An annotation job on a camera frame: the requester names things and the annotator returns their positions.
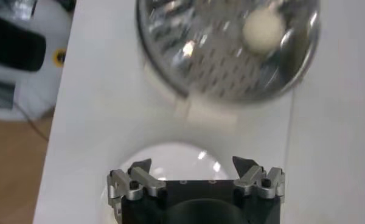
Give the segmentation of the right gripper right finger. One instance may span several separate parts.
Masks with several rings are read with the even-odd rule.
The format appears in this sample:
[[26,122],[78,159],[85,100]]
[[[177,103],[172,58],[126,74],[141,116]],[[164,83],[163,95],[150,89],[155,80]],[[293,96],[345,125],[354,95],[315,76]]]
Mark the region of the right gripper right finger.
[[283,169],[272,167],[267,172],[253,159],[239,156],[233,156],[232,162],[238,173],[238,179],[232,182],[236,199],[253,195],[264,200],[278,198],[280,202],[284,202],[285,172]]

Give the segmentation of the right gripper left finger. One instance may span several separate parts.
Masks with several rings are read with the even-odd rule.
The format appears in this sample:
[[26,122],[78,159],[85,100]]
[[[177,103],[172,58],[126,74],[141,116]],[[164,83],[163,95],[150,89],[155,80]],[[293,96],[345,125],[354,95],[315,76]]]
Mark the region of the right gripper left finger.
[[166,182],[150,175],[152,160],[135,161],[126,172],[122,169],[111,170],[107,175],[108,204],[116,207],[125,197],[129,201],[140,200],[144,190],[151,197],[159,197],[166,190]]

